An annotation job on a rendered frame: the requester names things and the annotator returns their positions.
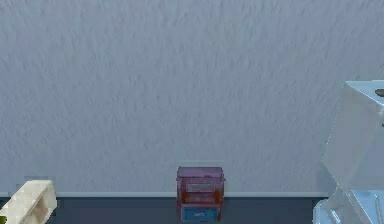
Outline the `red mailbox with white letters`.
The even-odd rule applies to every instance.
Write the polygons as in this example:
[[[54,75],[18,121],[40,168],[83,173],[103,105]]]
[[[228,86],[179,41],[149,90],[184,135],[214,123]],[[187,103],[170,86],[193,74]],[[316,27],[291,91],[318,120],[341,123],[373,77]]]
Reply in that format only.
[[[185,167],[177,169],[177,212],[185,223],[219,223],[224,201],[222,167]]]

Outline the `white cabinet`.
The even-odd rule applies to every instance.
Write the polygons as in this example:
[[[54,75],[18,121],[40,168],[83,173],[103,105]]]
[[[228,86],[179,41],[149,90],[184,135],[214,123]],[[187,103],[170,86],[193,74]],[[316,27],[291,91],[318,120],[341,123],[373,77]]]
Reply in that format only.
[[[313,224],[384,224],[384,80],[347,81],[321,162],[335,192]]]

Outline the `cream wooden shelf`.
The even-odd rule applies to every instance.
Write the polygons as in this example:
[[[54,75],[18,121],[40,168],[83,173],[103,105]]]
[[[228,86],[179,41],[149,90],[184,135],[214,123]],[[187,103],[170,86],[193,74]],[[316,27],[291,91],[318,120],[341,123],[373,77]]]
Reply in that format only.
[[[0,209],[0,224],[46,224],[57,208],[51,180],[30,180]]]

